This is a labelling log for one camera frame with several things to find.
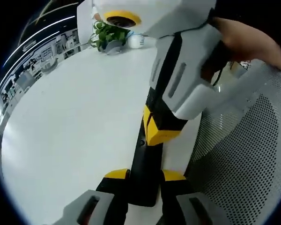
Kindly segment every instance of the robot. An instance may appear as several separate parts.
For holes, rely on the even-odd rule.
[[[216,0],[101,0],[105,22],[157,39],[138,140],[130,169],[105,175],[65,207],[55,225],[123,225],[128,203],[153,207],[159,187],[167,224],[226,225],[223,209],[174,171],[161,170],[163,143],[179,135],[188,120],[216,105],[217,93],[201,70],[219,52],[229,54],[220,32],[209,24]]]

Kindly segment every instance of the perforated mesh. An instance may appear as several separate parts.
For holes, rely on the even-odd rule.
[[[281,199],[281,73],[262,65],[248,75],[267,81],[249,95],[243,87],[245,102],[203,113],[187,172],[233,225],[263,224]]]

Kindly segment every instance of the potted plant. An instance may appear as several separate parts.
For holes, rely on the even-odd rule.
[[[121,48],[126,43],[129,30],[106,24],[103,21],[96,21],[93,26],[95,33],[89,38],[89,44],[96,47],[99,52],[106,52],[115,47]]]

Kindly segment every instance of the table surface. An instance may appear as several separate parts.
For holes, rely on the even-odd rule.
[[[86,49],[61,62],[21,98],[4,131],[2,171],[19,212],[51,224],[64,206],[96,189],[109,171],[130,168],[155,48],[108,56]],[[184,172],[200,117],[165,144],[163,168]],[[153,208],[129,205],[126,225],[155,225]]]

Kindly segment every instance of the white table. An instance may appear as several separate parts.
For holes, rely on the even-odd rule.
[[[108,56],[87,49],[63,61],[21,98],[3,135],[2,170],[15,205],[33,225],[95,189],[109,171],[130,168],[155,48]],[[164,147],[163,167],[184,172],[200,117]],[[155,225],[153,208],[129,206],[126,225]]]

